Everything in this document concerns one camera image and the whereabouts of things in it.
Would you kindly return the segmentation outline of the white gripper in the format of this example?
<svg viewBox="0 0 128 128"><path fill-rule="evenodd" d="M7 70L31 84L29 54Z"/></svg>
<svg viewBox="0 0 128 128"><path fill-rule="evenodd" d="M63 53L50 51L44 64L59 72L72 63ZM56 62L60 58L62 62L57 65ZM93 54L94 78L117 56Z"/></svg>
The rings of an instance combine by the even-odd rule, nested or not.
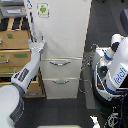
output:
<svg viewBox="0 0 128 128"><path fill-rule="evenodd" d="M45 46L45 38L44 36L41 36L41 42L40 43L32 43L33 40L30 38L27 43L29 44L29 49L34 52L37 51L39 53L43 52L44 46Z"/></svg>

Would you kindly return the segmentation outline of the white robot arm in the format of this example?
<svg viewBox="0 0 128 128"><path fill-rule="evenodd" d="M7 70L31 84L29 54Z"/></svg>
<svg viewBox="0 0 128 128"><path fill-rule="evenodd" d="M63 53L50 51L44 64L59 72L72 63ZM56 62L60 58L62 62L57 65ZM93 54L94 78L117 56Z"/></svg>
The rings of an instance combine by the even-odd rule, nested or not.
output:
<svg viewBox="0 0 128 128"><path fill-rule="evenodd" d="M23 114L23 96L31 80L35 77L41 60L44 40L28 40L31 60L11 77L11 83L0 87L0 128L15 128L15 123Z"/></svg>

